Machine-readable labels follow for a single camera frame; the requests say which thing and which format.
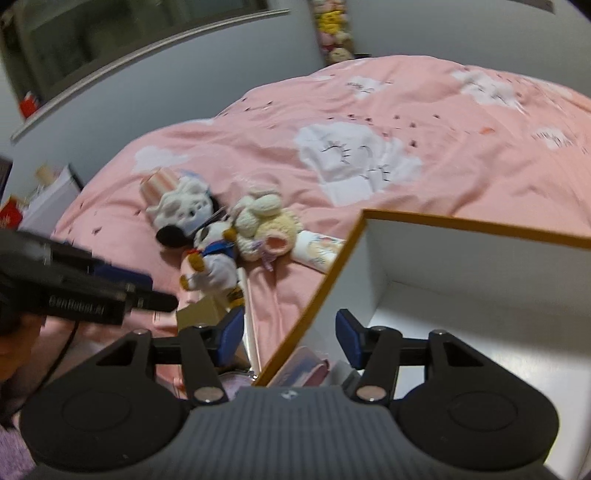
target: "cardboard box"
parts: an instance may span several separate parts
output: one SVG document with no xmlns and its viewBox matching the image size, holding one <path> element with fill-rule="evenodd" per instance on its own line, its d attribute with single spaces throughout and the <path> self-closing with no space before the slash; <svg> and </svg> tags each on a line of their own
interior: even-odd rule
<svg viewBox="0 0 591 480">
<path fill-rule="evenodd" d="M 547 465 L 578 478 L 591 445 L 591 238 L 413 213 L 364 210 L 332 269 L 259 377 L 298 345 L 350 373 L 335 315 L 427 338 L 445 329 L 543 392 L 560 416 Z M 423 382 L 403 367 L 395 398 Z"/>
</svg>

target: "plush ear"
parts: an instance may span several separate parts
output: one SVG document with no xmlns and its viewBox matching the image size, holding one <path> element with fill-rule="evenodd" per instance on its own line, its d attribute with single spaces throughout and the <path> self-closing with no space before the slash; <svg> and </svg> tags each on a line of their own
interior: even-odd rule
<svg viewBox="0 0 591 480">
<path fill-rule="evenodd" d="M 184 232 L 176 225 L 163 226 L 156 232 L 156 240 L 168 248 L 193 246 L 193 239 L 185 236 Z"/>
<path fill-rule="evenodd" d="M 217 198 L 215 198 L 213 195 L 210 195 L 209 198 L 211 198 L 212 200 L 213 213 L 216 213 L 220 209 L 220 203 L 217 201 Z"/>
</svg>

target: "white wall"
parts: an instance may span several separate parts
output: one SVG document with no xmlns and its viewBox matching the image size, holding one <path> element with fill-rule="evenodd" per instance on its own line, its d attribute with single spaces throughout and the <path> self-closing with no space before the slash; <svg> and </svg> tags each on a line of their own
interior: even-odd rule
<svg viewBox="0 0 591 480">
<path fill-rule="evenodd" d="M 290 14 L 214 31 L 159 51 L 105 78 L 43 118 L 14 145 L 7 193 L 30 191 L 43 162 L 71 162 L 91 179 L 131 140 L 216 115 L 247 90 L 323 67 L 305 0 Z"/>
<path fill-rule="evenodd" d="M 523 73 L 591 96 L 591 22 L 508 0 L 348 0 L 358 52 L 430 55 Z"/>
<path fill-rule="evenodd" d="M 0 62 L 0 155 L 12 157 L 10 136 L 22 123 L 17 100 Z"/>
</svg>

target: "bed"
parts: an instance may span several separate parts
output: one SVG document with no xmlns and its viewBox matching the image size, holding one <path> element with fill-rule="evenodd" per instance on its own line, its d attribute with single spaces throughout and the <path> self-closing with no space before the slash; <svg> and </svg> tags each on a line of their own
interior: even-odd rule
<svg viewBox="0 0 591 480">
<path fill-rule="evenodd" d="M 307 230 L 339 238 L 363 207 L 590 235 L 590 136 L 591 100 L 553 83 L 431 57 L 346 61 L 130 143 L 70 206 L 55 237 L 148 271 L 155 288 L 186 300 L 179 259 L 162 252 L 139 193 L 157 167 L 199 173 L 225 205 L 253 185 L 274 185 Z M 322 275 L 288 258 L 272 273 L 246 269 L 264 365 Z M 172 333 L 148 313 L 131 314 L 124 331 L 138 327 Z M 43 376 L 70 329 L 48 320 L 32 362 L 12 382 L 14 397 Z M 82 327 L 61 370 L 121 334 Z M 161 375 L 178 380 L 173 368 Z"/>
</svg>

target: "purple carpet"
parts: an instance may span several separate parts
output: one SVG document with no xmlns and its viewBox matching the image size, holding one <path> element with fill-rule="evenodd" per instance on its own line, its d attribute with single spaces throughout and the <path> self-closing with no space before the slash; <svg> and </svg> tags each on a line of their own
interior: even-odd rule
<svg viewBox="0 0 591 480">
<path fill-rule="evenodd" d="M 0 480 L 19 480 L 34 465 L 18 430 L 0 427 Z"/>
</svg>

